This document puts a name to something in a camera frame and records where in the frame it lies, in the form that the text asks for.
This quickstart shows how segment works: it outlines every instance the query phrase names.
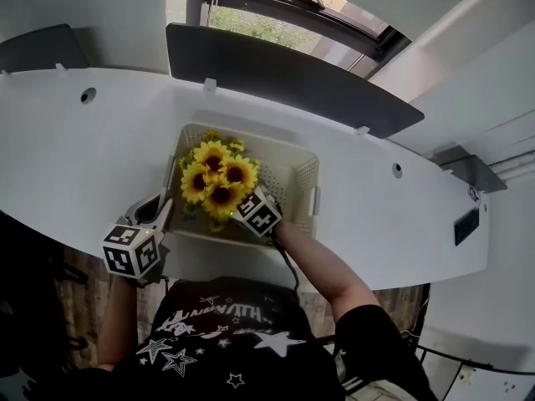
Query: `white perforated basket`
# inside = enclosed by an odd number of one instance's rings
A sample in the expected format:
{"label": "white perforated basket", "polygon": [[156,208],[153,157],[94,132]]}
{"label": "white perforated basket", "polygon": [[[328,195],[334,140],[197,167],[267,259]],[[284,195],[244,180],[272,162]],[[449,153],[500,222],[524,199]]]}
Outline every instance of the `white perforated basket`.
{"label": "white perforated basket", "polygon": [[[217,130],[222,135],[223,142],[232,138],[244,140],[246,146],[244,157],[260,160],[259,179],[277,199],[283,209],[283,219],[292,222],[309,235],[315,236],[315,223],[319,213],[318,156],[294,145],[258,135],[204,124],[188,124],[181,132],[175,157],[180,159],[187,155],[191,148],[198,147],[208,129]],[[185,219],[181,177],[182,171],[177,166],[171,184],[176,206],[170,231],[213,241],[249,246],[271,246],[267,238],[258,238],[232,223],[229,223],[221,233],[211,233],[208,230],[208,219],[204,212],[200,212],[194,221]]]}

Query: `black and white marker cube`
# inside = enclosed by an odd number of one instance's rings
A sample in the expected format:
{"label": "black and white marker cube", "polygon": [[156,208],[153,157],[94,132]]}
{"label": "black and white marker cube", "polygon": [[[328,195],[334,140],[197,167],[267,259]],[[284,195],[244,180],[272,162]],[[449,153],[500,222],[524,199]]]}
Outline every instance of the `black and white marker cube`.
{"label": "black and white marker cube", "polygon": [[232,219],[256,236],[264,236],[282,220],[276,204],[268,189],[264,185],[259,185],[237,207],[237,212],[232,214]]}
{"label": "black and white marker cube", "polygon": [[144,227],[110,225],[101,242],[108,272],[142,278],[160,260],[157,233]]}

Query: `white desk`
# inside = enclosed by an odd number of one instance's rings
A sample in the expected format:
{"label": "white desk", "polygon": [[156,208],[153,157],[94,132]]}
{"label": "white desk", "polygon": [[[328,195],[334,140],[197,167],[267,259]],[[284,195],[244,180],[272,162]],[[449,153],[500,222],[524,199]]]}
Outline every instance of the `white desk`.
{"label": "white desk", "polygon": [[[90,104],[80,95],[97,89]],[[102,256],[99,239],[134,202],[157,193],[181,128],[192,121],[312,150],[320,160],[317,238],[373,289],[457,277],[487,265],[489,212],[455,247],[467,186],[387,140],[264,99],[160,74],[112,69],[0,75],[0,210],[46,236]],[[399,163],[403,177],[391,167]],[[242,274],[291,285],[275,251],[167,236],[166,274]]]}

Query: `person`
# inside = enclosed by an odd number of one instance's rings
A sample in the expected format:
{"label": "person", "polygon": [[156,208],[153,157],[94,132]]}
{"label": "person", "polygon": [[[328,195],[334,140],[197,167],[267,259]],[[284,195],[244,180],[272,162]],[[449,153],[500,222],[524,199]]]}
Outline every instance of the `person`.
{"label": "person", "polygon": [[176,282],[138,346],[136,289],[115,277],[99,365],[71,377],[71,395],[344,400],[346,389],[373,387],[393,399],[435,400],[420,362],[364,282],[295,226],[282,222],[275,231],[332,307],[334,355],[315,340],[293,291],[231,277]]}

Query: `sunflower brown center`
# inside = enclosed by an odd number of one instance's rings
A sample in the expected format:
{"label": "sunflower brown center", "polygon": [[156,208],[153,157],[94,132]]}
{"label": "sunflower brown center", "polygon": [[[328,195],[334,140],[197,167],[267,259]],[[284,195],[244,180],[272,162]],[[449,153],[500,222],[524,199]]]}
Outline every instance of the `sunflower brown center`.
{"label": "sunflower brown center", "polygon": [[242,168],[238,168],[237,166],[229,168],[227,171],[227,180],[231,183],[241,183],[243,181]]}
{"label": "sunflower brown center", "polygon": [[210,166],[210,170],[219,170],[221,158],[219,156],[210,156],[208,159],[206,159],[205,163]]}
{"label": "sunflower brown center", "polygon": [[193,188],[195,190],[204,190],[205,184],[202,174],[197,174],[193,177]]}
{"label": "sunflower brown center", "polygon": [[214,202],[219,205],[226,204],[231,198],[231,192],[225,187],[217,187],[211,194]]}

